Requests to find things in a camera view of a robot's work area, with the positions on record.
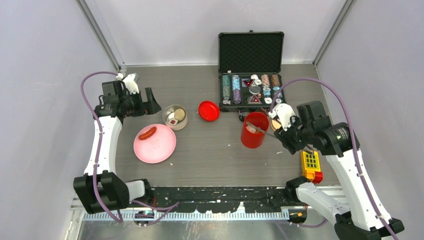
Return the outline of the beige round lid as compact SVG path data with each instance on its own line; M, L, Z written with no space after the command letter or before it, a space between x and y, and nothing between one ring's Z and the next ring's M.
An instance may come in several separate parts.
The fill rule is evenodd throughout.
M275 119L270 119L270 126L274 132L282 127L282 125Z

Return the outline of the red sausage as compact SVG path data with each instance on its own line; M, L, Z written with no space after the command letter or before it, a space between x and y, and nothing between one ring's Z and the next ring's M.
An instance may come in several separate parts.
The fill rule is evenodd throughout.
M157 131L157 127L156 126L153 126L149 130L147 130L146 132L140 134L138 136L138 139L140 141L147 140L148 138L152 137L155 134L156 131Z

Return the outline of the metal serving tongs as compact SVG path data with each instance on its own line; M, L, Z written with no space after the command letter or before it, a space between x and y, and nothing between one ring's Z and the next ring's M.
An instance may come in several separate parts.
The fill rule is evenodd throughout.
M296 152L311 148L304 141L301 141L296 134L296 129L289 127L279 127L273 133L268 132L270 127L269 118L262 112L251 112L244 117L241 129L240 141L249 148L256 149L260 147L266 136L281 142L282 146L292 155Z

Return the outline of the sushi roll piece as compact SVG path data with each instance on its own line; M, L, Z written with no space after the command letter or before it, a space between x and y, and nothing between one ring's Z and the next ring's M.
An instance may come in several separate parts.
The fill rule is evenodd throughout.
M171 125L171 126L175 126L175 125L177 125L178 124L178 120L176 119L176 118L174 118L174 116L173 115L169 115L168 116L168 118L167 118L167 123L169 124L169 125Z

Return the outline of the white egg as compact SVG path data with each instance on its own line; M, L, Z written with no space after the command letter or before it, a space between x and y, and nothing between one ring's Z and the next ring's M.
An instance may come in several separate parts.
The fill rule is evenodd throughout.
M252 133L252 134L255 134L256 133L256 129L255 129L255 127L253 127L253 126L250 126L250 125L247 125L246 127L246 130L248 131L248 132L250 132L250 133Z

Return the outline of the red plastic cup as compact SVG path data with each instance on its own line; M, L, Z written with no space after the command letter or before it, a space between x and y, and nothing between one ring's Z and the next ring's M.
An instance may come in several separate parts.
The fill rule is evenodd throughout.
M256 131L255 134L248 132L246 130L248 123L264 132L267 132L270 122L268 117L262 112L251 112L244 118L240 135L241 143L247 148L255 149L262 145L266 134L260 131Z

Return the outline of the beige round bun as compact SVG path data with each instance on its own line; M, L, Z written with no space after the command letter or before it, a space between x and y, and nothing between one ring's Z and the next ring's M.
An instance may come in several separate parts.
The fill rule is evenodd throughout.
M182 108L176 109L173 113L174 113L173 117L179 122L183 121L186 117L186 112Z

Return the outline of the red lid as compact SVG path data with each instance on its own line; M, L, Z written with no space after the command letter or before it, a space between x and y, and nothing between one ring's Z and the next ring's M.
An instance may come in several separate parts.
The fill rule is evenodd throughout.
M213 122L220 117L220 109L214 102L205 100L199 104L198 114L203 120Z

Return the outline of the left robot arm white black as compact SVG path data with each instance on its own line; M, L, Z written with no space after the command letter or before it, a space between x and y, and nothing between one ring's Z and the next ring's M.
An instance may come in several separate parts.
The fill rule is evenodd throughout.
M83 175L74 178L73 188L89 214L122 210L132 200L148 207L154 199L148 181L121 180L116 174L116 152L126 117L152 115L162 108L150 87L145 88L143 101L127 80L104 82L102 91L93 110L95 134L89 162Z

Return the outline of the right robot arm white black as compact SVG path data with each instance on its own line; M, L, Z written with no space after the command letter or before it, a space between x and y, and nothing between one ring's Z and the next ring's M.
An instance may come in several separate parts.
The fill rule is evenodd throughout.
M280 123L274 135L291 154L313 146L334 170L346 203L318 189L305 176L289 180L285 198L291 205L304 203L328 220L341 240L380 240L405 230L391 217L369 182L356 136L345 122L332 124L320 101L293 109L278 103L268 116Z

